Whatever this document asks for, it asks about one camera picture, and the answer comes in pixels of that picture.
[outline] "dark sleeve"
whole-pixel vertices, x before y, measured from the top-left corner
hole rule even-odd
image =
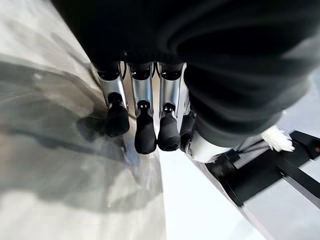
[[[307,92],[319,64],[320,1],[199,4],[192,20],[181,14],[169,23],[178,27],[165,42],[187,62],[196,129],[209,142],[230,147],[274,125]]]

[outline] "silver metal surface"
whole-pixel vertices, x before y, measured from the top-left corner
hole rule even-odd
[[[138,102],[145,100],[150,103],[150,112],[154,114],[154,98],[153,98],[153,88],[152,88],[152,72],[150,70],[150,75],[147,79],[138,80],[132,76],[130,71],[134,110],[135,115],[138,116]]]
[[[189,99],[189,91],[187,90],[185,93],[185,99],[184,99],[184,112],[183,115],[188,115],[190,113],[190,99]]]
[[[180,95],[181,76],[175,80],[160,77],[160,100],[159,100],[159,117],[163,117],[164,104],[171,103],[175,106],[174,115],[178,117],[179,95]]]
[[[186,153],[193,160],[201,163],[209,163],[215,156],[229,151],[228,147],[220,147],[205,140],[196,130],[193,132],[190,142],[186,145]]]
[[[0,0],[0,31],[0,239],[165,240],[158,152],[136,153],[131,118],[103,135],[103,94],[50,1]]]
[[[105,80],[105,79],[102,79],[100,76],[98,76],[98,77],[99,77],[100,86],[101,86],[101,89],[103,92],[106,106],[108,108],[110,107],[110,103],[108,101],[109,94],[110,93],[118,93],[122,97],[123,106],[126,109],[128,109],[128,101],[127,101],[127,97],[126,97],[126,93],[125,93],[125,86],[124,86],[124,82],[122,80],[121,74],[119,74],[119,76],[114,80]]]

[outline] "white fluffy object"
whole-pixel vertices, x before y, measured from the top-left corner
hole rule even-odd
[[[268,128],[260,135],[263,140],[268,143],[271,150],[274,149],[277,152],[292,152],[295,150],[295,147],[292,146],[290,137],[284,134],[284,131],[280,130],[276,125]]]

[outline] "black fabric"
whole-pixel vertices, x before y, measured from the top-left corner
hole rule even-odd
[[[273,125],[306,93],[319,64],[319,0],[53,3],[98,69],[187,62],[196,128],[222,147]]]

